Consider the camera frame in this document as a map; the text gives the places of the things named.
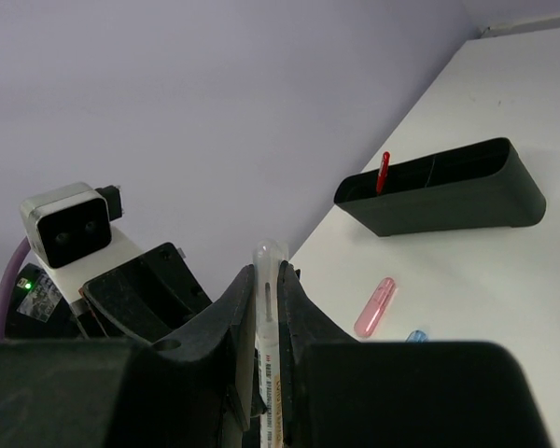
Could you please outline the clear pen cap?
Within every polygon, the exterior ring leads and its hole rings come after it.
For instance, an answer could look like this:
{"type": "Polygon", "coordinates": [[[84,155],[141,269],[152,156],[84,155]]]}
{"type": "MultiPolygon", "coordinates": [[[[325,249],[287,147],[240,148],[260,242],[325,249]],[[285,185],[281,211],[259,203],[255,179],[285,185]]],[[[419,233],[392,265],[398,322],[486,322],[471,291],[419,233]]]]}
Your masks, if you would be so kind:
{"type": "Polygon", "coordinates": [[[253,253],[255,267],[256,324],[264,332],[277,318],[277,282],[279,268],[288,260],[287,243],[265,239],[258,243],[253,253]]]}

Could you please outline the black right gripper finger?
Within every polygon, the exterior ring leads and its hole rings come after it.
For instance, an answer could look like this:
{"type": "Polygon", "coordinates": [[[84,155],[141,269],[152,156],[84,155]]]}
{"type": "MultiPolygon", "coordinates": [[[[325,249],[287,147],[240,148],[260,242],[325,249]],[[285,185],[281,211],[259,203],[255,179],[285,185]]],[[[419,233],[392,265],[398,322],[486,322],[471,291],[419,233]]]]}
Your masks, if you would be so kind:
{"type": "Polygon", "coordinates": [[[487,342],[362,343],[277,280],[287,447],[548,447],[519,363],[487,342]]]}

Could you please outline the white refill pen red end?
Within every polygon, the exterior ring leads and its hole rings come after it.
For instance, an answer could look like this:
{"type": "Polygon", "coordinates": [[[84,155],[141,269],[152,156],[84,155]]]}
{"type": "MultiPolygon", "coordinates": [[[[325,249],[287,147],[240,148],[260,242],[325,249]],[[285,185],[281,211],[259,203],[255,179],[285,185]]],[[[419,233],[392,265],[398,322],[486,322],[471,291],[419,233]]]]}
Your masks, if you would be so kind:
{"type": "Polygon", "coordinates": [[[260,446],[283,447],[277,298],[270,282],[259,285],[256,294],[256,349],[259,395],[265,405],[260,416],[260,446]]]}

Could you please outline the red gel pen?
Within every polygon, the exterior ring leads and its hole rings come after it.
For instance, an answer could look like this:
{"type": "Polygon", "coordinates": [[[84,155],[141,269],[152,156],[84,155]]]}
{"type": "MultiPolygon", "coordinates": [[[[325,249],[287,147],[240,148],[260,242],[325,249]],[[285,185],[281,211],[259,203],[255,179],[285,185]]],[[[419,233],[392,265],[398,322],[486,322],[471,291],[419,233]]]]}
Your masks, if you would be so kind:
{"type": "Polygon", "coordinates": [[[382,159],[381,159],[381,164],[380,167],[378,169],[378,176],[377,176],[377,180],[376,180],[376,185],[375,185],[375,193],[377,195],[380,195],[386,179],[387,179],[387,173],[388,173],[388,169],[389,169],[389,163],[390,163],[390,159],[391,159],[391,154],[389,151],[385,151],[382,155],[382,159]]]}

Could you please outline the pink pen cap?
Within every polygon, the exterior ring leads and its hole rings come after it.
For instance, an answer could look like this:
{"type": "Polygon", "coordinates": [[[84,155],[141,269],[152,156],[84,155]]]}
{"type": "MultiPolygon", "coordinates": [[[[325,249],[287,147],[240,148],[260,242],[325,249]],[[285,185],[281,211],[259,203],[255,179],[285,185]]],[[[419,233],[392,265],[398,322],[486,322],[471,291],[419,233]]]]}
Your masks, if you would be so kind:
{"type": "Polygon", "coordinates": [[[378,284],[354,324],[356,336],[362,339],[372,336],[396,290],[396,282],[391,277],[378,284]]]}

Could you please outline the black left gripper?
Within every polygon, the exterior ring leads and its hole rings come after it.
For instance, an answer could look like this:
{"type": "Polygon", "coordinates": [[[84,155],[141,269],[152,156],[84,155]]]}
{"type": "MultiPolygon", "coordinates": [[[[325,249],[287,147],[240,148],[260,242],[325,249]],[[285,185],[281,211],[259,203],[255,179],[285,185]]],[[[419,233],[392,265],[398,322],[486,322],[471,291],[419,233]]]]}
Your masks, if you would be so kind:
{"type": "Polygon", "coordinates": [[[0,447],[240,446],[251,417],[254,277],[245,266],[212,304],[164,243],[87,281],[70,302],[26,264],[4,329],[15,342],[0,343],[0,447]],[[152,344],[16,341],[102,336],[152,344]]]}

